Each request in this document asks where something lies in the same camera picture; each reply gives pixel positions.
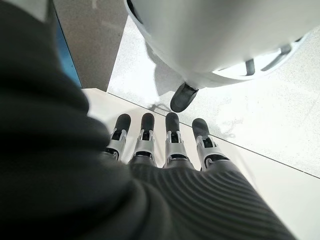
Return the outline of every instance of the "ribbed rubber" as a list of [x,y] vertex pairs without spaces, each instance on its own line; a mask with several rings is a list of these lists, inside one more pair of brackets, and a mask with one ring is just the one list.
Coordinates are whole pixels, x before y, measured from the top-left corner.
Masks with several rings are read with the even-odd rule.
[[206,172],[144,164],[130,169],[165,197],[180,239],[295,239],[232,162],[216,166]]

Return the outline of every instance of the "blue panel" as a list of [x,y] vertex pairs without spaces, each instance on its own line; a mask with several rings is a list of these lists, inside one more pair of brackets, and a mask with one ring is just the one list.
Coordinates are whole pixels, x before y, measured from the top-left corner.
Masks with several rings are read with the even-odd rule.
[[69,78],[81,88],[81,83],[74,65],[72,61],[64,34],[62,32],[60,23],[57,18],[56,24],[56,43],[58,48],[58,55],[62,65],[62,69]]

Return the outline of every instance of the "robotic finger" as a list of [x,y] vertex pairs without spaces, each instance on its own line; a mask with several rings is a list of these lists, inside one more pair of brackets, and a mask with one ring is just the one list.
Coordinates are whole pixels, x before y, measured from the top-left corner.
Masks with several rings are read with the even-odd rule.
[[194,169],[187,157],[184,141],[182,140],[179,117],[170,112],[165,117],[166,140],[165,140],[165,164],[163,168],[186,167]]
[[112,154],[117,161],[121,161],[130,124],[131,118],[128,114],[120,115],[112,131],[110,143],[104,150],[105,153]]
[[155,161],[155,118],[151,113],[145,113],[141,119],[141,130],[136,140],[136,145],[130,164],[147,164],[157,166]]
[[201,171],[210,169],[216,161],[229,161],[214,142],[213,136],[210,135],[205,120],[202,118],[193,120],[192,130],[196,141],[196,150],[201,163]]

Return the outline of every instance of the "gray wall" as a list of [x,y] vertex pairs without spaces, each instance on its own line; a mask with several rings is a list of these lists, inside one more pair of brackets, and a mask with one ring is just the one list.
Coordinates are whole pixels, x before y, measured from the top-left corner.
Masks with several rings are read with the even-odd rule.
[[127,20],[122,0],[54,0],[83,88],[106,91]]

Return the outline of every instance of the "white platform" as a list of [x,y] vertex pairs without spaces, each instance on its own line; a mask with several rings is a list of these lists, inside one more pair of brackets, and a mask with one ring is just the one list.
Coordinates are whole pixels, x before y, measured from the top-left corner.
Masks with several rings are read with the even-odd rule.
[[[127,144],[122,161],[127,163],[140,132],[141,117],[151,111],[98,89],[83,90],[90,102],[89,115],[102,121],[111,131],[119,115],[131,116]],[[155,157],[158,167],[164,162],[165,117],[155,118]],[[200,163],[191,127],[180,124],[186,151],[193,165]],[[227,141],[215,138],[221,150],[241,169],[269,206],[300,240],[318,240],[320,236],[320,179],[263,157]]]
[[[179,118],[207,121],[213,135],[320,177],[320,32],[267,77],[201,89]],[[127,19],[108,93],[166,115],[182,82]]]

